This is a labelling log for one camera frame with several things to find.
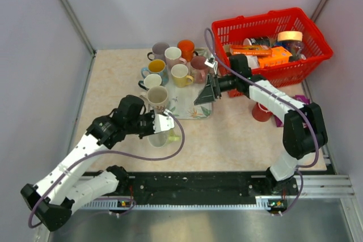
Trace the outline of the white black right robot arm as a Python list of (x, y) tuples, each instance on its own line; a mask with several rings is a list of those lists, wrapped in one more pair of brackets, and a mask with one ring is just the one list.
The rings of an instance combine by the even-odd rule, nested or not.
[(208, 74), (194, 104), (212, 103), (223, 92), (237, 90), (282, 121), (285, 151), (266, 170), (264, 181), (269, 193), (278, 194), (295, 171), (317, 164), (319, 149), (328, 141), (322, 110), (316, 103), (305, 104), (290, 97), (262, 75), (253, 75), (244, 54), (230, 56), (229, 61), (230, 73), (222, 77)]

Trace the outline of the lime green faceted mug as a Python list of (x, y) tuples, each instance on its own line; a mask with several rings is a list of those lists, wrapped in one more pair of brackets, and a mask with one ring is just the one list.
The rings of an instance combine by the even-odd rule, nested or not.
[(177, 142), (181, 140), (181, 136), (177, 135), (173, 129), (164, 131), (158, 134), (153, 134), (147, 137), (150, 145), (156, 148), (164, 147), (171, 142)]

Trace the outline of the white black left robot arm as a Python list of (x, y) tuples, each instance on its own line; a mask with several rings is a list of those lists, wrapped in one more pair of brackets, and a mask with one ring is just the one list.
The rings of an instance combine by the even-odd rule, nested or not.
[(129, 134), (143, 138), (160, 133), (168, 127), (168, 121), (167, 116), (154, 110), (146, 111), (139, 97), (127, 95), (122, 98), (117, 108), (93, 120), (81, 140), (51, 173), (36, 184), (22, 187), (20, 193), (31, 216), (36, 216), (49, 231), (56, 231), (86, 201), (110, 192), (124, 194), (129, 182), (122, 177), (122, 168), (111, 167), (98, 179), (79, 188), (74, 184), (102, 151), (110, 150)]

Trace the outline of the lilac purple mug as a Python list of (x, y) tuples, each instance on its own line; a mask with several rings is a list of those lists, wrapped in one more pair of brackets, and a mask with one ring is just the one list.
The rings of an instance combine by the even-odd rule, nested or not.
[(149, 52), (147, 54), (147, 58), (150, 61), (153, 61), (153, 60), (165, 61), (166, 58), (165, 58), (164, 53), (169, 47), (170, 47), (169, 44), (166, 42), (158, 42), (153, 45), (151, 52)]

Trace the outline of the dark green mug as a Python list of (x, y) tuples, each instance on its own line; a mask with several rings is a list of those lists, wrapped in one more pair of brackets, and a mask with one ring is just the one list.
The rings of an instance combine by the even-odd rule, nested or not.
[(145, 79), (138, 82), (138, 86), (143, 90), (149, 90), (162, 85), (162, 78), (158, 74), (150, 74)]

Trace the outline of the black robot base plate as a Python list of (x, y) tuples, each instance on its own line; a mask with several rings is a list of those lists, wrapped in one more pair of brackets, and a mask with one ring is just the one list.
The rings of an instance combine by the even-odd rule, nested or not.
[(139, 206), (237, 205), (297, 193), (294, 178), (273, 182), (264, 172), (130, 172), (111, 196), (133, 197)]

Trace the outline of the pale pink faceted mug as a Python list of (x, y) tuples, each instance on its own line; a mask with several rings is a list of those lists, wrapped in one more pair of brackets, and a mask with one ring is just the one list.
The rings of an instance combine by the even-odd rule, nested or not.
[(182, 51), (178, 47), (169, 47), (165, 50), (164, 56), (169, 69), (177, 64), (187, 64), (187, 60), (182, 57)]

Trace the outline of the light blue butterfly mug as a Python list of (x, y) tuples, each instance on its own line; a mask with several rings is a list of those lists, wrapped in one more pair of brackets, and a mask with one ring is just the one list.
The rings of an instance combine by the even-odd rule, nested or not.
[(144, 79), (150, 74), (159, 75), (162, 78), (163, 86), (165, 86), (169, 81), (167, 66), (163, 60), (153, 60), (148, 64), (148, 67), (143, 67), (141, 69), (141, 76)]

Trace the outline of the orange mug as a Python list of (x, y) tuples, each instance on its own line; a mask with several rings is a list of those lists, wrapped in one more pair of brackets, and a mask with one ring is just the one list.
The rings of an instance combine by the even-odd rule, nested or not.
[(181, 57), (190, 62), (193, 57), (199, 54), (195, 51), (195, 44), (191, 40), (182, 40), (178, 42), (178, 48), (181, 50)]

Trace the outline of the pink ghost pattern mug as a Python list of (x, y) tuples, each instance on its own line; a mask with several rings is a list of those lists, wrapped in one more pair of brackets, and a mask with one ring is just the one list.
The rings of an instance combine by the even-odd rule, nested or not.
[(190, 62), (190, 76), (194, 78), (194, 83), (204, 84), (210, 72), (210, 67), (205, 64), (206, 57), (195, 56)]

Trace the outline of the yellow mug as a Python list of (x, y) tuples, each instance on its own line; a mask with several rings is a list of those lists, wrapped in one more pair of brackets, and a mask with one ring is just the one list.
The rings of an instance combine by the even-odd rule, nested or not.
[(178, 88), (186, 87), (194, 83), (194, 77), (190, 76), (188, 67), (184, 64), (174, 65), (171, 69), (172, 80)]

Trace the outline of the red mug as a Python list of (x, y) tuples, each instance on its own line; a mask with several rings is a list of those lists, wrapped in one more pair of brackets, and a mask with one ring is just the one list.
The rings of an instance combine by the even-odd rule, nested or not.
[(252, 116), (259, 122), (267, 122), (271, 118), (272, 112), (262, 104), (256, 103), (252, 109)]

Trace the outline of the cream floral mug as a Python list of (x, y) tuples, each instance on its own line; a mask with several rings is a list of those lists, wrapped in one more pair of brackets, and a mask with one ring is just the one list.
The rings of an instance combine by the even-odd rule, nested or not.
[(141, 92), (140, 97), (145, 99), (156, 113), (163, 113), (169, 104), (168, 90), (163, 86), (155, 86)]

